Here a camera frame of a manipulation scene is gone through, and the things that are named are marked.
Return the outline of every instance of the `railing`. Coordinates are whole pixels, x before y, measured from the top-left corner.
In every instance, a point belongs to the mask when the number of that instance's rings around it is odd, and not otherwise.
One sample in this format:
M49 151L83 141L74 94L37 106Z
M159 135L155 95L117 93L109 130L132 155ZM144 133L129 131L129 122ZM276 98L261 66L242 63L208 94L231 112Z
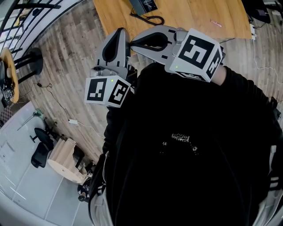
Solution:
M56 4L50 4L52 0L47 1L47 3L41 3L42 0L38 0L36 3L31 3L31 0L28 0L25 4L19 4L20 0L15 0L11 7L9 8L4 20L2 21L1 27L0 27L0 53L2 52L4 47L8 47L12 53L15 53L14 57L16 56L17 52L22 50L22 45L25 42L25 40L28 38L29 34L32 32L32 30L40 23L42 19L44 19L45 16L47 16L52 10L54 9L60 9L61 6L59 5L63 0L59 0ZM28 35L25 37L24 41L22 42L19 47L17 47L19 41L25 34L25 32L29 29L32 22L35 20L35 18L45 9L48 8L49 10L37 21L37 23L32 27L32 29L29 30ZM30 11L25 15L23 20L20 20L20 16L24 9L30 9ZM12 25L8 28L5 28L7 25L7 22L9 19L11 19L11 15L14 10L18 10L18 14L14 18L14 21ZM33 13L33 17L29 22L27 21L27 18L29 18L29 15ZM16 32L10 36L10 33L12 30L15 30Z

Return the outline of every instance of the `black metal railing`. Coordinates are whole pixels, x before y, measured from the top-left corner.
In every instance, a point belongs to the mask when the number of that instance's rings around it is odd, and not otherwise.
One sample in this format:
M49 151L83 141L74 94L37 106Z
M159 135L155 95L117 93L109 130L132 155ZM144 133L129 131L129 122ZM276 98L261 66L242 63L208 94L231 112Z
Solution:
M9 8L4 20L2 21L2 24L0 26L0 37L2 35L3 32L8 32L6 34L6 37L3 38L2 40L0 40L0 45L2 44L2 47L0 49L0 53L2 52L4 47L8 47L12 53L15 53L15 55L17 54L17 52L22 50L22 45L25 42L25 40L28 38L28 36L30 35L30 33L33 31L33 29L38 25L38 23L48 14L50 13L53 9L59 9L61 8L61 6L59 5L63 0L59 0L56 4L50 4L52 2L52 0L49 0L47 3L41 3L42 0L38 0L37 3L30 3L31 0L28 0L27 3L25 4L19 4L20 0L14 0L14 2L12 3L11 7ZM30 9L30 11L25 15L25 17L23 18L22 21L19 22L19 25L16 25L17 20L20 18L22 12L24 11L25 8ZM35 18L40 15L40 13L45 9L48 8L49 10L37 21L37 23L30 29L30 32L27 34L27 36L25 37L24 41L22 42L22 44L20 46L17 47L18 43L20 42L21 38L23 37L23 35L25 34L25 32L27 32L28 28L30 28L30 25L32 24L32 22L35 20ZM10 19L12 13L14 10L19 10L18 14L16 17L12 17L15 18L14 22L12 23L11 27L9 28L5 28L6 24L8 22L8 20ZM30 20L30 22L28 24L25 24L26 19L30 16L30 14L33 13L33 17ZM16 32L10 36L10 33L12 30L15 30ZM13 44L13 41L17 40L17 42L15 43L14 47L11 47Z

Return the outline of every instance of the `white cable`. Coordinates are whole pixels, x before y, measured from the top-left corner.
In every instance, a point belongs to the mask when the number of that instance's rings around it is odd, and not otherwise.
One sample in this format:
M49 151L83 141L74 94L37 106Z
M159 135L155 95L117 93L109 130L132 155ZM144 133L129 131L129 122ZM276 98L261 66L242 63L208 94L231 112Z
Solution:
M272 67L262 67L262 68L259 68L258 66L257 66L257 62L256 62L256 51L255 51L255 40L252 40L252 43L253 43L253 60L255 61L255 63L256 63L256 68L257 69L272 69L272 70L274 70L275 71L275 73L276 73L276 75L277 75L277 82L278 82L278 84L280 84L280 85L282 85L283 83L281 83L281 82L279 82L279 75L277 74L277 71L276 71L276 69L274 69L274 68L272 68Z
M101 136L101 135L99 135L98 133L97 133L97 131L92 127L92 126L90 126L90 125L84 125L84 124L82 124L82 123L80 123L80 122L78 122L78 124L81 124L81 125L83 125L84 127L90 127L90 128L92 128L93 130L94 130L94 132L96 132L96 134L98 135L98 136L100 136L101 138L105 138L104 136Z

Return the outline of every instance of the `wooden floor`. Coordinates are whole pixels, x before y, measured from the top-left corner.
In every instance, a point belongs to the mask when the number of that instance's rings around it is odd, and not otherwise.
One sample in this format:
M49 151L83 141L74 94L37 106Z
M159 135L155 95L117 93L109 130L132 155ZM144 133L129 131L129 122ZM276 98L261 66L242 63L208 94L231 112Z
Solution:
M278 79L283 83L283 35L280 34L282 30L277 17L272 24L276 24L277 28L266 24L256 30L255 59L259 67L276 68ZM97 48L104 38L93 2L85 0L51 25L33 44L33 47L39 47L43 53L44 68L41 75L20 84L20 95L30 91L32 83L40 82L43 86L51 83L53 88L49 90L65 108L68 117L92 126L103 135L107 125L107 109L99 105L85 104L84 86L90 68L95 66ZM227 54L225 65L253 80L267 96L283 100L283 85L277 83L275 72L271 69L256 68L252 40L234 39L223 43L222 46ZM152 62L140 55L134 55L131 61L139 72ZM19 77L28 71L28 68L24 68ZM90 158L98 160L103 139L91 128L70 125L64 110L46 89L34 85L27 97L48 118L57 121L57 130L60 133L71 137Z

